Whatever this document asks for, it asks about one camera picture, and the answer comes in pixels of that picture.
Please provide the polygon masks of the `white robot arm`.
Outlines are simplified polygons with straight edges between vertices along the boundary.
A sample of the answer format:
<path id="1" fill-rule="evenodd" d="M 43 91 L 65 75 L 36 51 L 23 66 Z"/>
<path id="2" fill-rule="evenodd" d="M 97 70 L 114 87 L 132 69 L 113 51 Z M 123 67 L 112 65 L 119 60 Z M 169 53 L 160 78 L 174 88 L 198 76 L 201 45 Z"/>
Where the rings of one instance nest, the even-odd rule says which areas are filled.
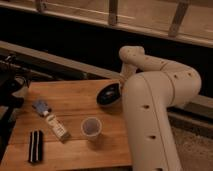
<path id="1" fill-rule="evenodd" d="M 200 91 L 192 67 L 149 56 L 140 46 L 119 50 L 122 107 L 133 171 L 183 171 L 167 108 L 189 102 Z"/>

